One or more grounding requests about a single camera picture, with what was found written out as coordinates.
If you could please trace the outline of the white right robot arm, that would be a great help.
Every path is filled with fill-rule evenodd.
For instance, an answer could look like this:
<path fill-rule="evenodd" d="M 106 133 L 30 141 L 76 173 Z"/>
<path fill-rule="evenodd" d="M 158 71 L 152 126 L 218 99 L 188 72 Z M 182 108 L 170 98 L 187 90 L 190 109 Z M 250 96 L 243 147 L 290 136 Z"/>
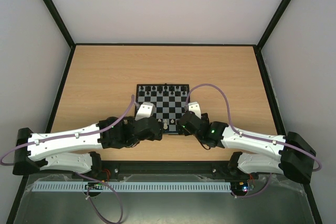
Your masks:
<path fill-rule="evenodd" d="M 236 178 L 251 173 L 276 173 L 296 183 L 311 182 L 316 152 L 298 133 L 264 135 L 238 131 L 224 122 L 209 122 L 206 113 L 197 116 L 194 112 L 186 112 L 177 124 L 180 134 L 193 135 L 210 148 L 242 150 L 229 164 L 229 172 Z"/>

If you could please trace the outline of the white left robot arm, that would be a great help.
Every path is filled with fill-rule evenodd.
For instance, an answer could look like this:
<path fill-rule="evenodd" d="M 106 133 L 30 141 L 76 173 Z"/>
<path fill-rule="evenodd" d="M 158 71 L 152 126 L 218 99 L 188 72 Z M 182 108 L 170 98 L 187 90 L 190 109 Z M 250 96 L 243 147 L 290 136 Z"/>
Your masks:
<path fill-rule="evenodd" d="M 109 117 L 80 129 L 34 133 L 19 129 L 14 151 L 14 175 L 31 175 L 42 170 L 65 170 L 96 176 L 102 170 L 96 150 L 129 148 L 142 140 L 161 140 L 163 124 L 153 116 L 136 119 Z"/>

